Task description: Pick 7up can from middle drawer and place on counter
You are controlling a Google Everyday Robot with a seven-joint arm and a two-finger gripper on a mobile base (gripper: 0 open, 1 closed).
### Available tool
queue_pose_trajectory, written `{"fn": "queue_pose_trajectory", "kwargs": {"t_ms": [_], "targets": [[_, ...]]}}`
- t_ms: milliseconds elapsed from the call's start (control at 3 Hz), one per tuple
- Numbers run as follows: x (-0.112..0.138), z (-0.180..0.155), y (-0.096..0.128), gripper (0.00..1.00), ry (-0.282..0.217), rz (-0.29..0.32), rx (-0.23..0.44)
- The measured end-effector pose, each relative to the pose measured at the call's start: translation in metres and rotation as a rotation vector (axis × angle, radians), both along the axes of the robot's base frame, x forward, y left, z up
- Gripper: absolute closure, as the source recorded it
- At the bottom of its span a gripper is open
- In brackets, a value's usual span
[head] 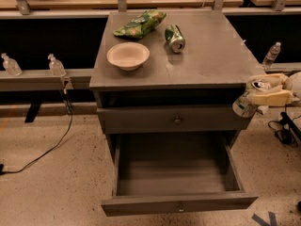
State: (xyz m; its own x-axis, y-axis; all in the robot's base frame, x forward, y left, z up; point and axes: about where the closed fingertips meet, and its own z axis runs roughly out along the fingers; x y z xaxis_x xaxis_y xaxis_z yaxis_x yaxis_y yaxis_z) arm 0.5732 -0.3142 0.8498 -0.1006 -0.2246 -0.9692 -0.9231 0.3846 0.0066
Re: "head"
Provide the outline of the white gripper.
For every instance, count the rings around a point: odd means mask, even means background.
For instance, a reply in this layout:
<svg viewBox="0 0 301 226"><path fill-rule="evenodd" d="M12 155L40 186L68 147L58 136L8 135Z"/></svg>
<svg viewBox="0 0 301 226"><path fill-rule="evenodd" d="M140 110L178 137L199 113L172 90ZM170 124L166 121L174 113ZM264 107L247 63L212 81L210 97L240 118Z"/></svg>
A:
<svg viewBox="0 0 301 226"><path fill-rule="evenodd" d="M262 94L251 94L249 100L253 105L285 106L293 100L301 100L301 72L287 76L283 73L256 75L253 80L269 83L271 87L284 85L281 91Z"/></svg>

